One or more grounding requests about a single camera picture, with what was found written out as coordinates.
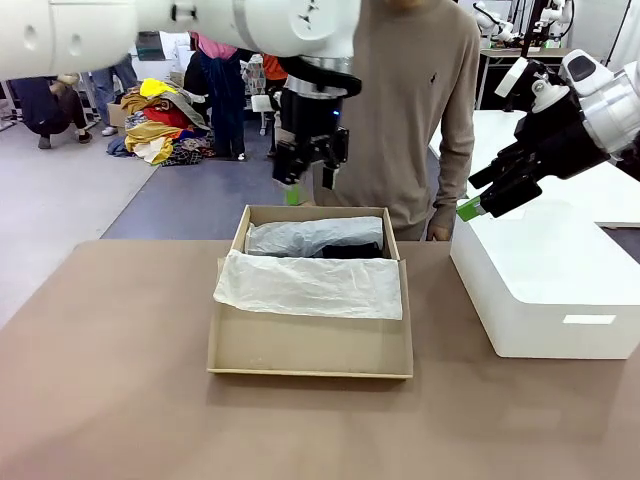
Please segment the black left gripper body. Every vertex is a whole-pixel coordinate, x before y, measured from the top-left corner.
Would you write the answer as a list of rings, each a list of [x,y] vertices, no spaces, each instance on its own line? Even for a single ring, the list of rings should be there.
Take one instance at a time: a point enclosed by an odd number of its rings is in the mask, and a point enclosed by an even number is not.
[[[342,106],[342,98],[309,98],[283,91],[278,148],[291,150],[308,142],[327,140],[333,149],[347,150],[349,131],[340,126]]]

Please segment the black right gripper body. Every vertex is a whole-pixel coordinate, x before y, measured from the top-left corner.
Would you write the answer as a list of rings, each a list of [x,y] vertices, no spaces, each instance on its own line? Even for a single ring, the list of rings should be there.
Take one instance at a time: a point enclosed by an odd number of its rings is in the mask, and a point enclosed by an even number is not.
[[[521,172],[534,180],[566,180],[610,159],[584,126],[572,91],[541,112],[530,111],[519,121],[515,138],[523,151]]]

